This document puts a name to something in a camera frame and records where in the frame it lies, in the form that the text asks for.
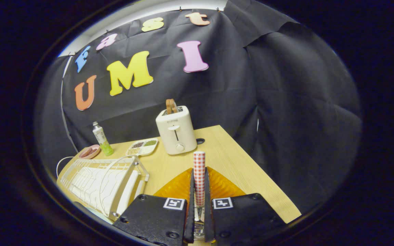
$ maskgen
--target toaster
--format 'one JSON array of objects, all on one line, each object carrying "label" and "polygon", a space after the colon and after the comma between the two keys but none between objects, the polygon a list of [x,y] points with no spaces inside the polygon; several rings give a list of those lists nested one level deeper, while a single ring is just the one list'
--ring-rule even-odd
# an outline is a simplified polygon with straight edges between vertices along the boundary
[{"label": "toaster", "polygon": [[177,106],[177,112],[171,114],[164,109],[156,117],[156,125],[168,154],[181,154],[197,148],[191,116],[186,106]]}]

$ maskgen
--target foam letter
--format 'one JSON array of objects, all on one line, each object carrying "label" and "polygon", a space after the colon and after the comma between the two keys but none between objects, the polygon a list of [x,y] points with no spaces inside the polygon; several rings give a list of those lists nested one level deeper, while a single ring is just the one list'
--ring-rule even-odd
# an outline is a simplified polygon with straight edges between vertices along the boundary
[{"label": "foam letter", "polygon": [[142,28],[142,31],[152,31],[163,27],[164,26],[164,23],[162,22],[163,20],[164,19],[161,17],[147,20],[146,22],[142,23],[142,25],[144,26]]},{"label": "foam letter", "polygon": [[113,44],[115,42],[116,36],[118,36],[118,34],[115,33],[105,37],[103,40],[101,40],[96,50],[101,50],[102,48],[108,47],[109,45]]},{"label": "foam letter", "polygon": [[94,102],[94,80],[97,78],[97,75],[92,75],[89,79],[86,80],[88,83],[88,99],[83,101],[83,83],[79,83],[75,87],[75,104],[77,105],[78,110],[85,110],[92,105]]},{"label": "foam letter", "polygon": [[90,46],[86,47],[83,52],[78,56],[77,60],[75,60],[75,63],[77,63],[77,73],[79,73],[83,66],[86,64],[86,58],[88,57],[88,50],[90,48]]},{"label": "foam letter", "polygon": [[148,55],[148,51],[141,51],[134,54],[127,68],[120,61],[113,62],[107,66],[106,69],[110,72],[111,96],[122,93],[122,87],[119,86],[118,82],[121,82],[125,89],[130,89],[133,76],[135,77],[133,81],[134,87],[153,82],[153,77],[150,76],[147,68]]},{"label": "foam letter", "polygon": [[205,26],[205,25],[209,25],[209,23],[211,23],[208,20],[202,19],[202,17],[205,17],[205,18],[208,17],[206,14],[200,14],[199,12],[187,14],[187,15],[185,15],[185,17],[189,17],[189,19],[191,20],[191,23],[194,25],[198,25],[198,26]]},{"label": "foam letter", "polygon": [[209,65],[204,63],[201,59],[201,55],[198,50],[199,45],[199,41],[186,41],[177,44],[177,47],[182,48],[185,56],[186,66],[183,67],[183,71],[186,73],[203,71],[209,67]]}]

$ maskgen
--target white dish rack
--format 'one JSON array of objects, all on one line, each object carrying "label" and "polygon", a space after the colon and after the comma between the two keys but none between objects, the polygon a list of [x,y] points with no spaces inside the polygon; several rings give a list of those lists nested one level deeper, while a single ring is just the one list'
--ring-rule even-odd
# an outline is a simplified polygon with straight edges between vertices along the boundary
[{"label": "white dish rack", "polygon": [[144,192],[148,178],[149,174],[139,158],[132,155],[120,159],[77,159],[60,182],[85,207],[95,209],[115,221],[130,201]]}]

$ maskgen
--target toaster knob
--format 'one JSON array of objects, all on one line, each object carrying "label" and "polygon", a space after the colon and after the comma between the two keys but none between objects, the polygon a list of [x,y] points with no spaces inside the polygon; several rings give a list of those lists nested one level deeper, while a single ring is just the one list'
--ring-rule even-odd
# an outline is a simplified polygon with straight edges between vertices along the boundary
[{"label": "toaster knob", "polygon": [[183,151],[184,149],[185,149],[185,146],[183,146],[183,145],[181,145],[181,144],[177,144],[176,146],[175,146],[175,149],[177,149],[177,151]]}]

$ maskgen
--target bottle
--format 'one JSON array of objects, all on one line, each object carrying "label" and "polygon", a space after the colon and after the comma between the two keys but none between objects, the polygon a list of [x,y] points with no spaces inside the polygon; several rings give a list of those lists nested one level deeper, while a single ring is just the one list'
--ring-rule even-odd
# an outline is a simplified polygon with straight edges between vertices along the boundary
[{"label": "bottle", "polygon": [[98,143],[100,144],[101,150],[103,150],[104,154],[106,156],[109,156],[114,153],[114,150],[112,147],[109,145],[109,142],[106,139],[106,136],[104,135],[103,128],[98,125],[98,122],[93,123],[94,130],[92,132],[94,133],[95,137],[98,140]]}]

